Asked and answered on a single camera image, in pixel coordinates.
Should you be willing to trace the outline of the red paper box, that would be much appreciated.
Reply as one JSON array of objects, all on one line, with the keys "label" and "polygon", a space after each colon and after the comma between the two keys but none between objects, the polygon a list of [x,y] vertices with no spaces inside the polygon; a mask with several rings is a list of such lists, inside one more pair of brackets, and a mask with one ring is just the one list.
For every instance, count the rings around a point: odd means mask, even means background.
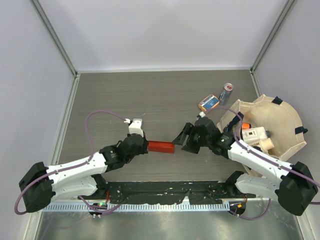
[{"label": "red paper box", "polygon": [[171,142],[149,141],[148,150],[150,152],[173,154],[175,152],[175,145]]}]

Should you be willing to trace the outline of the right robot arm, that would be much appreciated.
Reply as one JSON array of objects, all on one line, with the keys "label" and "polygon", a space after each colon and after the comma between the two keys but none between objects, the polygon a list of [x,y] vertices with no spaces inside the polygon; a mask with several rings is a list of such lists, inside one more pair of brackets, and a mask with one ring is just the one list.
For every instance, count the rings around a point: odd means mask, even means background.
[{"label": "right robot arm", "polygon": [[319,184],[309,168],[302,162],[291,164],[281,161],[238,139],[234,132],[221,132],[207,117],[194,124],[187,122],[172,141],[182,150],[198,154],[207,147],[215,155],[241,163],[261,174],[260,177],[236,172],[229,177],[226,193],[233,198],[240,194],[253,194],[276,200],[287,212],[301,216],[309,205],[315,204]]}]

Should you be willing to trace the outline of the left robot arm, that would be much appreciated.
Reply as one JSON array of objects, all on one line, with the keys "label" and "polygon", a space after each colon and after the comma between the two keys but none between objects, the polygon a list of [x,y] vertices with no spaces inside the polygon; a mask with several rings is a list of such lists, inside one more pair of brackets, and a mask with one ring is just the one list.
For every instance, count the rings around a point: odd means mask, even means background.
[{"label": "left robot arm", "polygon": [[105,146],[92,155],[60,165],[33,164],[19,182],[26,213],[34,213],[56,200],[93,196],[100,200],[107,192],[103,173],[122,168],[134,157],[148,152],[149,142],[139,134]]}]

